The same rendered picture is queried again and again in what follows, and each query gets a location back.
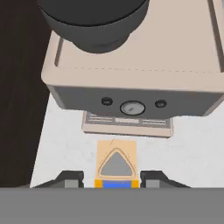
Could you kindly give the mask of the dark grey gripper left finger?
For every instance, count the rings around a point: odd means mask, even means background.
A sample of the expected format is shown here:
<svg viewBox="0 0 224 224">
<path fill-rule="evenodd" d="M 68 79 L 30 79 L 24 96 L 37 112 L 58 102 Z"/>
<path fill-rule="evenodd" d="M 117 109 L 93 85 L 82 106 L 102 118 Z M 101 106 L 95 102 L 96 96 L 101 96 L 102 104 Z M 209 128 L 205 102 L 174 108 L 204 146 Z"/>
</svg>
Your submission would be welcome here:
<svg viewBox="0 0 224 224">
<path fill-rule="evenodd" d="M 37 185 L 37 188 L 83 188 L 84 171 L 62 171 L 57 178 Z"/>
</svg>

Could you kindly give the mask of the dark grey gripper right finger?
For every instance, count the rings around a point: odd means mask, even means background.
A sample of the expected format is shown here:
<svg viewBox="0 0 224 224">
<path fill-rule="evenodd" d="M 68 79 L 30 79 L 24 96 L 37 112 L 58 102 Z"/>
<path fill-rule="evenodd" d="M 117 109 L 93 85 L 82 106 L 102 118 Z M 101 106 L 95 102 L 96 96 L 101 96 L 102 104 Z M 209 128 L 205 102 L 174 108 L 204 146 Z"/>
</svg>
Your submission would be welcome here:
<svg viewBox="0 0 224 224">
<path fill-rule="evenodd" d="M 187 185 L 169 179 L 162 171 L 141 171 L 141 188 L 187 188 Z"/>
</svg>

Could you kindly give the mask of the beige coffee machine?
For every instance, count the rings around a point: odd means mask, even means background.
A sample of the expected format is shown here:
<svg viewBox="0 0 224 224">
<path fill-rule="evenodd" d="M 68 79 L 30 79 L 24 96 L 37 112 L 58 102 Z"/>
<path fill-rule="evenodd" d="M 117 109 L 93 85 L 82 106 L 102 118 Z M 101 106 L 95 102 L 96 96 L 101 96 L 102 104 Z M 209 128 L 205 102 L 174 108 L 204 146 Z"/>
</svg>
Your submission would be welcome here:
<svg viewBox="0 0 224 224">
<path fill-rule="evenodd" d="M 224 102 L 224 0 L 150 0 L 113 52 L 83 52 L 53 33 L 41 74 L 86 133 L 171 137 L 173 117 L 208 116 Z"/>
</svg>

